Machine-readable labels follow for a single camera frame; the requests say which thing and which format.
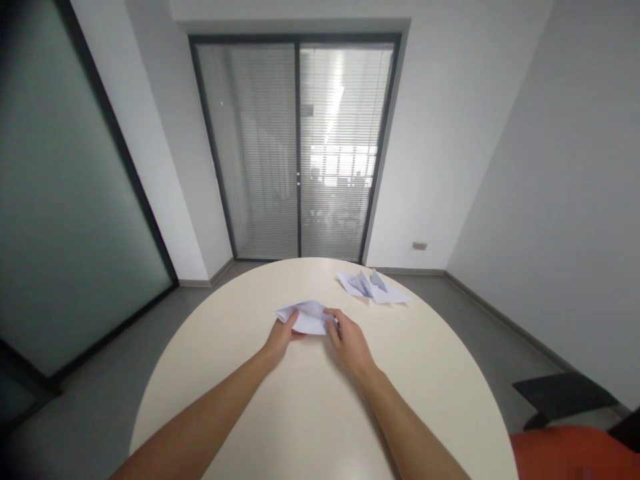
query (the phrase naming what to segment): baseboard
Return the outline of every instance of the baseboard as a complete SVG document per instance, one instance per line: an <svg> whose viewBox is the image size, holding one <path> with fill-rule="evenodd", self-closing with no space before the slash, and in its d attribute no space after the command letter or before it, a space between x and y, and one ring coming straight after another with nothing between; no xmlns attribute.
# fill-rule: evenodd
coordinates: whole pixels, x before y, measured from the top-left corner
<svg viewBox="0 0 640 480"><path fill-rule="evenodd" d="M492 304L484 300L480 295L471 290L468 286L450 274L448 271L444 272L444 276L449 282L451 282L454 286L456 286L462 293L468 296L471 300L476 302L480 307L486 310L489 314L494 316L500 323L502 323L506 328L514 332L516 335L520 336L524 341L530 344L533 348L542 353L550 362L552 362L556 367L563 371L574 371L582 374L580 370L575 368L568 361L564 360L560 355L551 350L548 346L530 334L528 331L524 330L520 325L511 320L508 316L502 313L500 310L495 308ZM610 407L611 410L618 415L621 419L626 418L631 414L631 410L626 406L619 404Z"/></svg>
<svg viewBox="0 0 640 480"><path fill-rule="evenodd" d="M444 270L440 269L398 269L392 267L369 267L375 269L385 275L435 275L441 277L445 274Z"/></svg>
<svg viewBox="0 0 640 480"><path fill-rule="evenodd" d="M209 280L188 280L188 279L179 279L181 287L201 287L201 288L211 288L213 284L222 276L224 273L229 270L230 266L233 265L233 258L230 258L220 270L218 270Z"/></svg>

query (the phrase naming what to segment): floor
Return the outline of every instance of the floor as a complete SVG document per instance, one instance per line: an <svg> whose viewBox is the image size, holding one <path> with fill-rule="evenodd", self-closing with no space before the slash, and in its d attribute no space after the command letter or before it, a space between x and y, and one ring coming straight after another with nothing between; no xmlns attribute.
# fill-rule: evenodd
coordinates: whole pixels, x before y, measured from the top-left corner
<svg viewBox="0 0 640 480"><path fill-rule="evenodd" d="M65 394L5 445L6 458L19 467L19 478L107 478L127 458L145 387L173 334L212 291L260 265L236 262L212 289L178 288L67 378ZM534 410L512 382L559 369L444 277L390 277L430 304L458 334L485 375L507 430L520 431ZM569 423L607 428L617 420L613 412L602 410Z"/></svg>

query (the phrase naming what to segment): white paper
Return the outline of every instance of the white paper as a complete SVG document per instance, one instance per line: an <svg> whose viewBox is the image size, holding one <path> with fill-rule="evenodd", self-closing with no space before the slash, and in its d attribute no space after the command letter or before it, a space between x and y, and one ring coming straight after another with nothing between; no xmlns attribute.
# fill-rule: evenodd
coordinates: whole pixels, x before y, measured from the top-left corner
<svg viewBox="0 0 640 480"><path fill-rule="evenodd" d="M411 301L411 299L400 292L400 290L386 284L376 270L371 274L371 280L369 280L362 271L358 275L338 272L338 278L347 293L355 297L370 298L378 304L407 303Z"/></svg>
<svg viewBox="0 0 640 480"><path fill-rule="evenodd" d="M333 315L324 313L325 309L321 303L309 300L282 307L275 311L275 316L285 323L293 312L298 310L298 318L293 324L294 330L308 335L326 335L327 320L334 321L334 318Z"/></svg>
<svg viewBox="0 0 640 480"><path fill-rule="evenodd" d="M367 296L367 292L361 285L360 279L355 275L338 272L338 278L340 279L340 283L342 283L342 286L345 288L348 294L353 295L354 297Z"/></svg>

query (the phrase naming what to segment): tabletop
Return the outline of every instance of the tabletop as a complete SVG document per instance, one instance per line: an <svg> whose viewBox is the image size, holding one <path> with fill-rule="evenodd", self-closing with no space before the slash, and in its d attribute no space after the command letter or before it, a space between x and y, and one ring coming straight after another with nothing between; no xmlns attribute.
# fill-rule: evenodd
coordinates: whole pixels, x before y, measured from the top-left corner
<svg viewBox="0 0 640 480"><path fill-rule="evenodd" d="M285 305L316 300L360 324L378 366L474 480L517 479L509 436L464 344L428 304L376 305L348 295L340 260L269 263L213 292L163 352L145 390L129 451L264 344ZM336 366L326 336L292 342L258 388L205 479L392 479L378 430Z"/></svg>

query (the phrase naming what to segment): black chair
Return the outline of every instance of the black chair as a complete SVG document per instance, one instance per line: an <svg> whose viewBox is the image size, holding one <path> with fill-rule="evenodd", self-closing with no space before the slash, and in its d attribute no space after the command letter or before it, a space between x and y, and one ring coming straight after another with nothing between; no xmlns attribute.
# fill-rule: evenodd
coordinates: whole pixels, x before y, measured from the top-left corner
<svg viewBox="0 0 640 480"><path fill-rule="evenodd" d="M525 431L544 428L551 421L578 413L620 404L600 385L577 372L524 380L514 383L513 387L538 410L526 422ZM608 434L640 453L640 408L611 428Z"/></svg>

